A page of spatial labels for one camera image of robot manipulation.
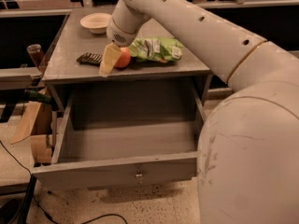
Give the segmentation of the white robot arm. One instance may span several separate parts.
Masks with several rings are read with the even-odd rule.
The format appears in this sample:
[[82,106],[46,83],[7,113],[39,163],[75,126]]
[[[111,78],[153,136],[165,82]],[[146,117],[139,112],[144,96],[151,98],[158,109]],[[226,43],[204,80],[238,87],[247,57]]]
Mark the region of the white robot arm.
[[233,91],[206,119],[197,178],[201,224],[299,224],[299,60],[186,0],[119,0],[107,28],[129,46],[155,19]]

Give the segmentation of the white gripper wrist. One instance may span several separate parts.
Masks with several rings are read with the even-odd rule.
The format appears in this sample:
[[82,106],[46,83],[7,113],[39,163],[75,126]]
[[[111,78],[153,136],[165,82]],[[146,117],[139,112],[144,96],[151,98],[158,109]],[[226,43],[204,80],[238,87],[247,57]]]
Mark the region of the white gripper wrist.
[[142,25],[149,19],[149,16],[128,7],[122,0],[118,1],[107,26],[107,38],[113,43],[105,47],[99,68],[100,76],[108,76],[112,72],[121,57],[120,47],[131,45]]

